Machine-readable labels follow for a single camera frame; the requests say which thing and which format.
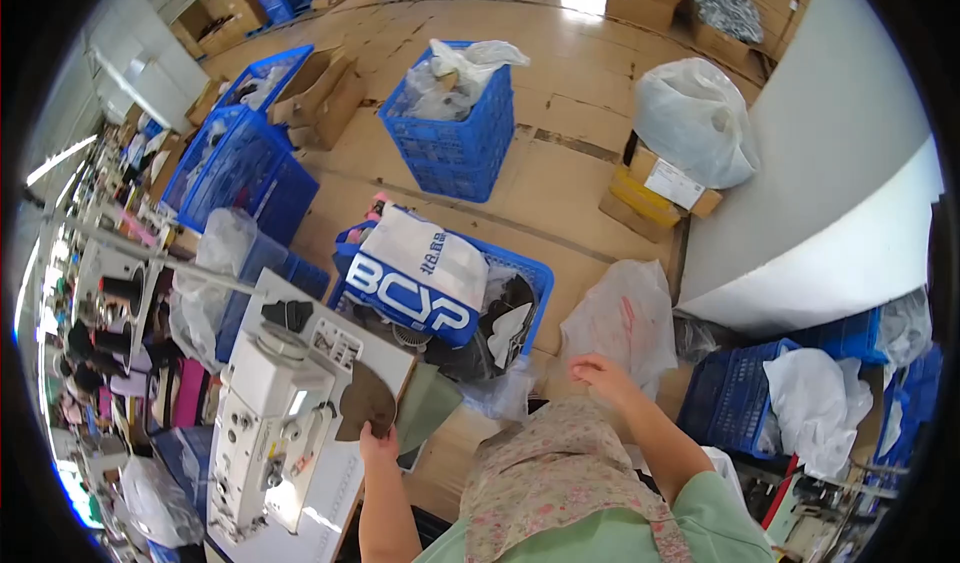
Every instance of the fabric piece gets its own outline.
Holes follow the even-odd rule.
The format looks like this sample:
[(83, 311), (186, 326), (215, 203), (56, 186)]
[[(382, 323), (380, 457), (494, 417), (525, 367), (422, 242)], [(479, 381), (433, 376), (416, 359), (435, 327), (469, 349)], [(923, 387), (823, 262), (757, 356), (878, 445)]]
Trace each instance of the fabric piece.
[(360, 361), (353, 364), (353, 382), (340, 397), (343, 421), (337, 429), (338, 442), (356, 442), (363, 425), (369, 421), (374, 436), (384, 438), (397, 417), (394, 393), (374, 370)]
[(437, 373), (436, 365), (418, 363), (407, 381), (396, 412), (396, 440), (400, 454), (426, 441), (464, 399), (449, 377)]
[(660, 557), (692, 562), (662, 498), (643, 485), (595, 401), (554, 401), (480, 444), (460, 501), (466, 560), (491, 563), (536, 533), (627, 508), (650, 521)]
[[(695, 475), (680, 490), (673, 514), (697, 563), (769, 563), (773, 554), (756, 524), (739, 510), (724, 479)], [(469, 520), (460, 519), (414, 563), (462, 563)], [(654, 563), (650, 524), (636, 512), (604, 509), (567, 527), (537, 533), (508, 550), (500, 563)]]

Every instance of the pink fabric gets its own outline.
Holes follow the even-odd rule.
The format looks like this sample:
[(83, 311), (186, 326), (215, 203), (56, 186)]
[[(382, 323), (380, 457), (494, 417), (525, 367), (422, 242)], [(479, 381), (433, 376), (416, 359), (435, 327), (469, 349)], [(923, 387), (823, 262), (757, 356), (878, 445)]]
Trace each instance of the pink fabric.
[(176, 392), (174, 414), (170, 419), (174, 427), (191, 427), (197, 425), (197, 404), (200, 400), (200, 390), (204, 388), (204, 366), (195, 358), (183, 361), (183, 372), (180, 375), (180, 388)]
[(106, 386), (100, 386), (99, 398), (97, 399), (97, 404), (100, 408), (100, 417), (101, 419), (111, 419), (111, 400), (114, 399), (114, 395), (111, 393), (111, 389)]

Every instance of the fluorescent light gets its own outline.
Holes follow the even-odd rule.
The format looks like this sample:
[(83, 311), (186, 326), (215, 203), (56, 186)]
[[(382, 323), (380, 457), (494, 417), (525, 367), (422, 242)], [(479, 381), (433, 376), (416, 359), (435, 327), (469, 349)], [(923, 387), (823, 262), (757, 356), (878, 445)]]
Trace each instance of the fluorescent light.
[(74, 171), (73, 175), (70, 176), (70, 179), (66, 181), (66, 185), (63, 187), (63, 191), (60, 193), (60, 196), (56, 197), (56, 205), (58, 207), (60, 206), (60, 203), (64, 201), (64, 198), (66, 197), (66, 193), (70, 191), (70, 185), (72, 185), (73, 181), (77, 179), (77, 174), (81, 172), (81, 170), (83, 170), (84, 165), (86, 164), (87, 164), (86, 161), (81, 161), (79, 166), (77, 167), (77, 170)]
[(40, 179), (46, 174), (47, 171), (53, 169), (55, 166), (57, 166), (58, 163), (60, 163), (67, 157), (70, 157), (74, 153), (76, 153), (80, 148), (87, 146), (88, 144), (90, 144), (90, 142), (92, 142), (95, 139), (97, 139), (96, 135), (88, 137), (87, 139), (81, 142), (77, 142), (73, 146), (67, 148), (60, 154), (54, 155), (50, 159), (47, 159), (47, 161), (44, 162), (39, 169), (35, 169), (32, 173), (30, 173), (30, 175), (27, 176), (27, 185), (35, 184), (38, 179)]
[(37, 262), (37, 252), (41, 249), (41, 239), (37, 238), (30, 251), (30, 258), (27, 259), (27, 268), (23, 271), (23, 281), (20, 282), (20, 292), (16, 295), (16, 309), (13, 313), (13, 339), (18, 337), (18, 328), (20, 327), (20, 312), (23, 311), (23, 298), (27, 295), (27, 283), (30, 280), (30, 273), (34, 270), (34, 264)]
[(294, 403), (290, 406), (290, 412), (287, 415), (293, 417), (296, 413), (300, 412), (300, 407), (304, 405), (304, 399), (306, 398), (306, 390), (300, 390), (294, 396)]

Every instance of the beige floor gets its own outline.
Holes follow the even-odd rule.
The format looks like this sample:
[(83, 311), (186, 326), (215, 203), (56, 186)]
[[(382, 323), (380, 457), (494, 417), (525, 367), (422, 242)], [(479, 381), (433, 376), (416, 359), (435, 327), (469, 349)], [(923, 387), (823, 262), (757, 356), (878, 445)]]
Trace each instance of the beige floor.
[[(236, 77), (249, 63), (294, 46), (342, 43), (358, 58), (369, 99), (329, 153), (304, 166), (320, 182), (293, 250), (318, 266), (330, 263), (333, 238), (361, 219), (371, 196), (395, 201), (451, 230), (467, 233), (553, 270), (555, 286), (534, 341), (546, 396), (570, 386), (557, 372), (559, 323), (621, 258), (658, 259), (671, 288), (679, 283), (683, 230), (654, 244), (606, 217), (597, 204), (612, 164), (630, 134), (633, 84), (650, 68), (702, 56), (682, 28), (669, 36), (602, 17), (605, 0), (347, 0), (333, 11), (267, 32), (203, 63), (211, 75)], [(377, 118), (431, 38), (503, 40), (530, 57), (512, 70), (517, 129), (490, 200), (483, 205), (424, 194)], [(748, 103), (760, 93), (759, 68), (727, 69)], [(657, 401), (676, 415), (690, 370), (662, 380)], [(476, 444), (498, 424), (461, 407), (427, 443), (408, 477), (414, 504), (455, 519)]]

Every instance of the white wall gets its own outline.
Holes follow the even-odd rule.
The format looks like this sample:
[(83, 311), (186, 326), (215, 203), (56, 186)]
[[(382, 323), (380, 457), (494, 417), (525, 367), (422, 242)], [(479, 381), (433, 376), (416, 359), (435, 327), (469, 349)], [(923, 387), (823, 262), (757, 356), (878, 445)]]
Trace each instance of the white wall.
[[(761, 169), (693, 223), (679, 309), (763, 334), (831, 321), (923, 283), (913, 263), (841, 248), (882, 243), (910, 250), (910, 261), (925, 256), (929, 210), (903, 208), (928, 203), (932, 188), (890, 181), (915, 156), (936, 161), (913, 82), (866, 0), (811, 0), (750, 122)], [(893, 231), (846, 219), (886, 207), (901, 207)], [(869, 284), (838, 289), (866, 269)]]
[(210, 78), (148, 0), (105, 0), (87, 34), (90, 50), (125, 94), (100, 86), (108, 108), (125, 111), (135, 101), (162, 126), (189, 132), (186, 112)]
[(927, 282), (930, 203), (942, 191), (930, 137), (887, 184), (836, 223), (682, 309), (764, 337), (902, 296)]

